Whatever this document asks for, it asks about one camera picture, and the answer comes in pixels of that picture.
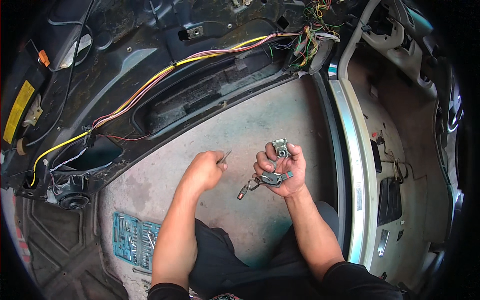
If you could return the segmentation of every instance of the man's left hand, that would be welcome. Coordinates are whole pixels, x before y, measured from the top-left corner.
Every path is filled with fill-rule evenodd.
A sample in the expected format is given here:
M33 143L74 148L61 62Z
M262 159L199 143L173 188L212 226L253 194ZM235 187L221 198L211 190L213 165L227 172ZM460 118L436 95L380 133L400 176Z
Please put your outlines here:
M197 154L183 174L179 186L183 186L198 196L214 188L222 177L222 173L227 169L226 164L216 164L222 157L223 152L220 151L206 151Z

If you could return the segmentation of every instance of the floor mat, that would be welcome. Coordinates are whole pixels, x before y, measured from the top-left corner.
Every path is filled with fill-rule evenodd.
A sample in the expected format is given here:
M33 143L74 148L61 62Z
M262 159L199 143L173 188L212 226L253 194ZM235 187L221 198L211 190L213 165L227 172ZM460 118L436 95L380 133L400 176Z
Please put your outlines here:
M123 284L105 269L97 197L67 211L17 198L19 227L31 252L30 273L47 299L128 299Z

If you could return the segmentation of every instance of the car floor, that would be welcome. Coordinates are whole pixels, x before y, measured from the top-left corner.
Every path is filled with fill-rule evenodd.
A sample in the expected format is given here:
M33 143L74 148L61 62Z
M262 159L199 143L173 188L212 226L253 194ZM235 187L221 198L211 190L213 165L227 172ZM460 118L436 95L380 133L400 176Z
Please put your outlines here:
M390 80L396 80L396 85L391 84L386 87L384 83L378 84L377 87L381 86L383 88L381 93L375 91L375 86L372 92L371 81L375 74L361 58L355 54L352 57L348 65L348 79L351 81L360 103L370 138L376 141L382 131L387 153L392 153L394 158L399 158L401 162L409 163L404 144L406 141L408 142L408 135L415 135L416 132L399 133L398 124L394 121L396 120L394 117L397 116L392 117L391 115L396 112L387 111L384 106L386 102L395 99L392 95L399 93L400 89L407 90L407 88L402 87L405 84L402 84L401 81L391 77ZM405 98L397 100L403 101L408 106L408 101ZM392 157L384 154L383 144L379 145L378 149L383 170L381 173L377 173L377 195L380 194L382 179L394 177L393 164L389 162L393 161ZM430 243L425 241L423 236L427 209L427 177L418 176L417 172L413 172L411 169L412 165L413 168L418 166L418 164L411 162L408 170L405 170L405 165L401 165L403 176L408 173L408 177L400 185L402 216L396 221L377 227L370 267L370 272L373 275L381 276L386 272L386 281L393 285L403 282L411 289L416 287L421 274L425 271L422 264L430 246ZM389 230L390 235L384 254L380 257L377 248L382 229Z
M161 147L108 185L99 196L102 249L107 268L124 284L130 299L145 299L142 279L132 265L113 255L112 214L126 213L161 224L183 172L199 152L232 149L228 170L198 202L196 217L230 236L235 254L262 267L291 225L285 202L260 187L240 201L237 195L254 173L256 154L267 142L287 138L301 145L307 161L306 183L315 201L333 205L329 137L319 99L309 76L246 100Z

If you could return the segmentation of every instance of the black shirt sleeve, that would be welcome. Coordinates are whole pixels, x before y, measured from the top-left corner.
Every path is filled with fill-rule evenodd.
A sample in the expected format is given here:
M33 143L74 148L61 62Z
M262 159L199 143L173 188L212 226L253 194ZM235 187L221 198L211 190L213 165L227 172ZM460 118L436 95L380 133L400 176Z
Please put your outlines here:
M147 300L187 300L188 292L173 283L158 283L148 292Z
M363 265L349 262L331 266L325 273L322 287L328 294L345 299L403 299L398 288L368 273Z

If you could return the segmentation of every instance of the man's right hand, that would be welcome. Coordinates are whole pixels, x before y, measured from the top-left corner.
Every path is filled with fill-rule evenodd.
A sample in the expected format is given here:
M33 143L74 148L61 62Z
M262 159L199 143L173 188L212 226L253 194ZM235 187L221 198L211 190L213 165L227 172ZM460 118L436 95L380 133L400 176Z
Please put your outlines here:
M255 169L255 173L252 175L253 178L260 176L264 171L273 172L274 166L268 159L273 161L277 161L278 159L275 173L283 174L292 171L293 177L283 181L279 188L268 186L271 191L282 197L294 196L306 188L306 162L305 158L303 158L301 147L287 143L287 149L291 155L286 158L278 158L272 143L267 143L265 145L265 151L257 153L257 162L253 164L253 168Z

